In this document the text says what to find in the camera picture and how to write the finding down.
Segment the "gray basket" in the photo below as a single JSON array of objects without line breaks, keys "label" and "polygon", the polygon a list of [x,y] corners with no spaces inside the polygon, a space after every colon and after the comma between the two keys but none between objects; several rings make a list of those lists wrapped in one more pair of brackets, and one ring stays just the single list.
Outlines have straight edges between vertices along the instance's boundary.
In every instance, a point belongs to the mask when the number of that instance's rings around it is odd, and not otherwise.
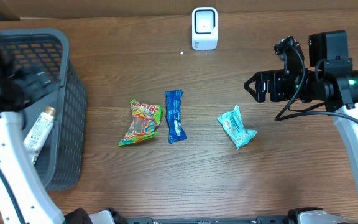
[{"label": "gray basket", "polygon": [[56,109],[52,132],[35,163],[47,190],[65,190],[80,178],[85,129],[86,91],[68,56],[68,40],[56,29],[0,31],[3,55],[14,56],[15,68],[39,67],[58,88],[25,109],[27,136],[39,114],[50,105]]}]

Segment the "blue wrapper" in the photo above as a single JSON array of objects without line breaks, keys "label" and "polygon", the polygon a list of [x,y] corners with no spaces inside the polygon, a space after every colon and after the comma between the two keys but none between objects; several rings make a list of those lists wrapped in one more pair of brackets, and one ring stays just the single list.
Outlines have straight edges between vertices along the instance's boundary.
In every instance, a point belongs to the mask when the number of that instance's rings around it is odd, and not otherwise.
[{"label": "blue wrapper", "polygon": [[187,139],[187,135],[183,130],[180,121],[180,102],[182,94],[182,90],[165,92],[165,100],[167,102],[166,119],[169,126],[169,144]]},{"label": "blue wrapper", "polygon": [[245,129],[242,124],[240,108],[236,105],[233,111],[226,112],[218,117],[218,121],[222,124],[223,129],[228,133],[230,138],[236,145],[237,151],[243,145],[255,137],[257,131]]}]

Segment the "dark blue package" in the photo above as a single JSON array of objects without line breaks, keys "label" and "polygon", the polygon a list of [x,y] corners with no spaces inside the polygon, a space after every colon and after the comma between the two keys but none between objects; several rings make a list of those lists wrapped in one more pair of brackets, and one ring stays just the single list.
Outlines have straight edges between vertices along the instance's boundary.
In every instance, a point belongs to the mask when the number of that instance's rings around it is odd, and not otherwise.
[{"label": "dark blue package", "polygon": [[186,140],[187,135],[180,122],[180,102],[183,91],[172,90],[165,92],[167,102],[167,123],[169,126],[169,144],[175,141]]}]

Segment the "red and green snack bag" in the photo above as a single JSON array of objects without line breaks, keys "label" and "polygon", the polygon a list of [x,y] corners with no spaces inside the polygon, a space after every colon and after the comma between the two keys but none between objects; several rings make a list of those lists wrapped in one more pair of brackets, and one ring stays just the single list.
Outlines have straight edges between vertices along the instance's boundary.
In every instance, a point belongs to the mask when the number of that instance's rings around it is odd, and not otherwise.
[{"label": "red and green snack bag", "polygon": [[158,134],[162,117],[161,105],[148,105],[131,100],[132,121],[119,146],[137,143]]}]

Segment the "colorful candy package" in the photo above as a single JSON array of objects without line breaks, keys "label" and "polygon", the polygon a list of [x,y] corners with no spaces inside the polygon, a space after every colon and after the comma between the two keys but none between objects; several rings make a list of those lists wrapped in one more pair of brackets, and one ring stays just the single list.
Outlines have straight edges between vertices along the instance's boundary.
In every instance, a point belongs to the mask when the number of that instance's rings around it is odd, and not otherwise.
[{"label": "colorful candy package", "polygon": [[187,139],[187,135],[180,121],[180,102],[182,94],[182,90],[165,92],[165,101],[167,103],[167,115],[165,118],[169,126],[169,144]]},{"label": "colorful candy package", "polygon": [[137,143],[158,134],[155,130],[160,126],[162,108],[160,105],[148,105],[131,100],[132,122],[128,132],[119,141],[119,146]]},{"label": "colorful candy package", "polygon": [[248,144],[257,133],[256,130],[248,130],[244,128],[240,108],[237,105],[234,107],[233,111],[226,112],[218,117],[218,121],[233,140],[237,151],[241,146]]}]

